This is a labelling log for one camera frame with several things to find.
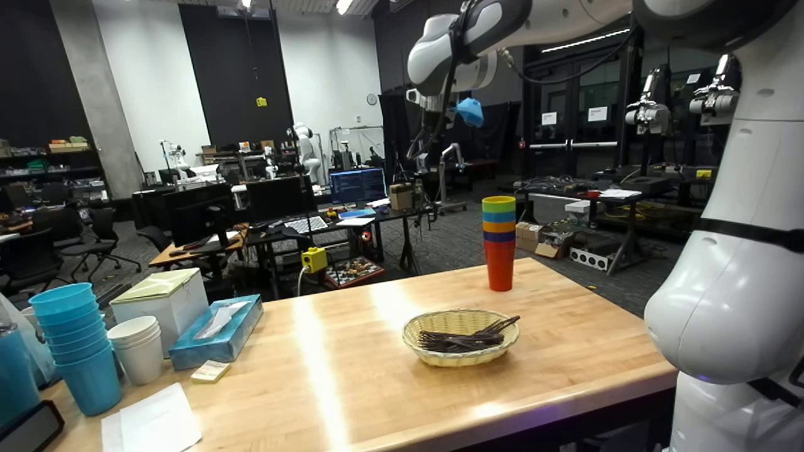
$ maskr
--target stack of white cups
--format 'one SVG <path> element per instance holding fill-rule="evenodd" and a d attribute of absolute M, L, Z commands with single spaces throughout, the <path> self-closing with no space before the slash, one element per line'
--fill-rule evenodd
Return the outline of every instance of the stack of white cups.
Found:
<path fill-rule="evenodd" d="M 148 384 L 162 374 L 162 331 L 156 317 L 132 318 L 107 336 L 131 384 Z"/>

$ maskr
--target ceiling light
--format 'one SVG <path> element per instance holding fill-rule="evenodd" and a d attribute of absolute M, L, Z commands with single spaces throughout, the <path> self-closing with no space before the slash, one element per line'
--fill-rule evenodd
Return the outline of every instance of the ceiling light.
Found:
<path fill-rule="evenodd" d="M 584 44 L 593 43 L 593 42 L 599 41 L 601 39 L 606 39 L 606 38 L 611 38 L 612 36 L 622 35 L 624 33 L 628 33 L 629 31 L 631 31 L 630 28 L 626 28 L 625 30 L 613 31 L 611 33 L 608 33 L 607 35 L 595 36 L 594 38 L 584 39 L 582 41 L 578 41 L 578 42 L 570 43 L 570 44 L 565 44 L 563 46 L 550 47 L 550 48 L 542 50 L 542 53 L 548 53 L 548 52 L 557 51 L 557 50 L 564 50 L 565 48 L 570 48 L 570 47 L 582 46 Z"/>
<path fill-rule="evenodd" d="M 349 10 L 349 6 L 351 6 L 352 0 L 338 0 L 338 13 L 344 15 Z"/>

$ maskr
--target yellow power box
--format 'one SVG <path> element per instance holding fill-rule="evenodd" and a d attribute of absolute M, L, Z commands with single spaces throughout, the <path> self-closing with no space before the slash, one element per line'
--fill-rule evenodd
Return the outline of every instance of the yellow power box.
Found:
<path fill-rule="evenodd" d="M 307 273 L 317 273 L 326 268 L 326 250 L 311 248 L 301 254 L 301 264 L 310 267 Z"/>

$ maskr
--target blue tissue box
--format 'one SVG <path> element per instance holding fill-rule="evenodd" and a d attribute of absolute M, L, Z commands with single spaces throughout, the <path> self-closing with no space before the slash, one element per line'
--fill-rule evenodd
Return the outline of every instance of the blue tissue box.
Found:
<path fill-rule="evenodd" d="M 248 302 L 248 305 L 240 308 L 229 324 L 217 335 L 208 339 L 193 339 L 221 306 L 228 306 L 234 302 Z M 262 317 L 260 295 L 249 295 L 212 303 L 170 348 L 170 362 L 173 363 L 173 369 L 181 371 L 199 368 L 208 360 L 231 363 L 243 350 L 243 346 L 254 331 L 256 323 L 260 321 L 260 317 Z"/>

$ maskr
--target wicker basket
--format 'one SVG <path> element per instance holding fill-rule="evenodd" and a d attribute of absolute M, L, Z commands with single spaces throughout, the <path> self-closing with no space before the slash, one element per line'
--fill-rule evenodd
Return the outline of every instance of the wicker basket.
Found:
<path fill-rule="evenodd" d="M 502 330 L 505 339 L 502 343 L 486 350 L 468 351 L 467 353 L 441 353 L 419 347 L 419 332 L 433 331 L 437 333 L 456 333 L 471 335 L 488 327 L 497 320 L 508 317 L 491 310 L 458 309 L 429 312 L 412 318 L 404 326 L 402 339 L 422 361 L 431 366 L 443 368 L 459 368 L 488 363 L 508 350 L 519 339 L 519 327 L 514 323 Z"/>

